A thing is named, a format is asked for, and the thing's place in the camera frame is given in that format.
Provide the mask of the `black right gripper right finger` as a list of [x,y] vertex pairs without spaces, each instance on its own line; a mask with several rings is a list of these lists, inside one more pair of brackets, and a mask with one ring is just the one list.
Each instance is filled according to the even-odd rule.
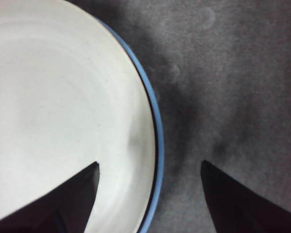
[[205,200],[218,233],[291,233],[291,213],[208,162],[201,163]]

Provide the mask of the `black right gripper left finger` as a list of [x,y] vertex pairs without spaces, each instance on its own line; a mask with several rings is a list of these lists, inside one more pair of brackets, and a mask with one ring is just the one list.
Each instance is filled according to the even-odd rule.
[[41,198],[0,220],[0,233],[82,233],[93,209],[99,164],[94,162]]

